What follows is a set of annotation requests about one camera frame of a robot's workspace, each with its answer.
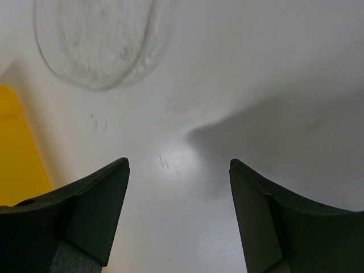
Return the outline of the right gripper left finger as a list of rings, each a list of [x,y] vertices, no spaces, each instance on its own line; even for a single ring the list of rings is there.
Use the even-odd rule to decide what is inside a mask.
[[[130,174],[120,158],[95,173],[1,207],[2,272],[101,272]]]

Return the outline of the clear glass plate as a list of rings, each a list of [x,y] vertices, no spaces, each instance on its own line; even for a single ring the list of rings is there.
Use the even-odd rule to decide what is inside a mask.
[[[34,1],[38,51],[59,79],[94,91],[142,81],[158,65],[176,1]]]

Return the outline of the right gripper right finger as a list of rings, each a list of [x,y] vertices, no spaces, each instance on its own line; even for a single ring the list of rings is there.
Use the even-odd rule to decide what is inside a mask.
[[[363,213],[325,205],[230,162],[248,272],[362,272]]]

